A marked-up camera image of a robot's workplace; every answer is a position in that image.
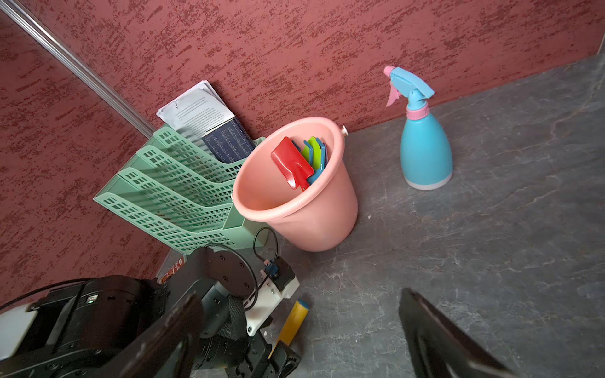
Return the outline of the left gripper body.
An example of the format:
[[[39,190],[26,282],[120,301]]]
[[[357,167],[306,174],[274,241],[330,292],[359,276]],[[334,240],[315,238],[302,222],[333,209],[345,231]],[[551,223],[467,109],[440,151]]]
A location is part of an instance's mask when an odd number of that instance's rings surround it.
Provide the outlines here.
[[[205,330],[193,370],[223,369],[228,377],[287,377],[300,362],[301,357],[282,341],[272,346],[258,334],[233,339]]]

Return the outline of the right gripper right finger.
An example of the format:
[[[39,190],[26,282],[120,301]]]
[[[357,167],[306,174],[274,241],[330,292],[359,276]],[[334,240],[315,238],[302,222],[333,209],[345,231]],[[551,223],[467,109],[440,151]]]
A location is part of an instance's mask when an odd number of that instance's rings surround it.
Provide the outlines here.
[[[399,315],[417,377],[515,376],[410,288],[401,293]]]

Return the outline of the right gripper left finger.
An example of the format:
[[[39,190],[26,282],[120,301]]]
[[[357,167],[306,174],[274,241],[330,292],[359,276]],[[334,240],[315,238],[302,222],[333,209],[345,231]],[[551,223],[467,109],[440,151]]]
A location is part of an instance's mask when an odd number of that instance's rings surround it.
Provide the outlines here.
[[[95,377],[189,377],[199,353],[201,299],[190,295],[165,313]]]

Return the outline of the yellow toy scoop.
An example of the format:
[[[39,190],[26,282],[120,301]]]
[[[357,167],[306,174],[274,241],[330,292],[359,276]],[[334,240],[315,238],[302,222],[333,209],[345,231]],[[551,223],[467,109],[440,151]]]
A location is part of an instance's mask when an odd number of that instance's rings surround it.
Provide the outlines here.
[[[299,299],[288,315],[288,319],[285,321],[285,325],[281,329],[280,335],[277,338],[276,345],[283,343],[286,346],[290,346],[309,311],[310,306],[306,302]]]

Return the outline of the teal pink spray bottle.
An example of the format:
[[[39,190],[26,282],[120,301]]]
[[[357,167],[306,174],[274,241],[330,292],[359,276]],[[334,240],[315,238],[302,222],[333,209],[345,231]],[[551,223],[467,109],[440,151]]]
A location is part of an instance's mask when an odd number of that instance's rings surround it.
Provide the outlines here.
[[[428,100],[435,91],[424,80],[400,67],[386,66],[389,79],[388,106],[407,99],[406,122],[400,143],[400,161],[405,181],[421,191],[444,187],[453,176],[452,148],[447,135],[432,114]]]

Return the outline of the red toy spade wooden handle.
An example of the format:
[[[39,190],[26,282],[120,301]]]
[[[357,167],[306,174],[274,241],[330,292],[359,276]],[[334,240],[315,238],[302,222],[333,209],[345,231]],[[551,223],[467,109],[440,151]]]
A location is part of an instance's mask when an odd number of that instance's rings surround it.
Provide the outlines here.
[[[291,189],[305,191],[310,187],[307,180],[313,176],[314,169],[290,138],[283,138],[270,156]]]

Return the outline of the blue toy rake yellow handle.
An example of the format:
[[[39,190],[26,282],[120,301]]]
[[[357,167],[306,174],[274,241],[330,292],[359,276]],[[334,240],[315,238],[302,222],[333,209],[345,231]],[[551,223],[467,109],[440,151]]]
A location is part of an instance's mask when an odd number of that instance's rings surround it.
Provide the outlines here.
[[[307,178],[308,184],[313,184],[319,178],[319,176],[321,176],[321,174],[324,172],[327,162],[328,162],[326,145],[324,145],[324,143],[319,138],[317,138],[317,137],[315,137],[315,138],[318,140],[318,143],[320,144],[320,147],[321,147],[321,168],[318,171],[314,171],[314,174],[312,176],[310,176],[309,178]],[[303,147],[299,147],[296,143],[295,143],[295,147],[297,148],[299,153],[302,152]]]

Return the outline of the green toy trowel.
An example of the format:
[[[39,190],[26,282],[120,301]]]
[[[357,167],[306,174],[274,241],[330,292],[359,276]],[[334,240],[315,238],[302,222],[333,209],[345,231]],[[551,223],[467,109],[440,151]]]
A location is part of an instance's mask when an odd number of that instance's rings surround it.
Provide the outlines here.
[[[321,147],[315,137],[304,140],[304,147],[302,148],[301,154],[309,165],[312,166],[314,171],[318,171],[321,168]]]

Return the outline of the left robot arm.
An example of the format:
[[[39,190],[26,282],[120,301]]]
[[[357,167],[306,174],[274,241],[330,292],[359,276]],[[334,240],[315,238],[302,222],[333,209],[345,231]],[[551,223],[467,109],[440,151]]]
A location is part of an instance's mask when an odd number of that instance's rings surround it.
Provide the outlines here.
[[[300,358],[252,321],[256,275],[237,251],[195,250],[166,282],[121,275],[51,285],[32,303],[2,306],[4,377],[286,377]]]

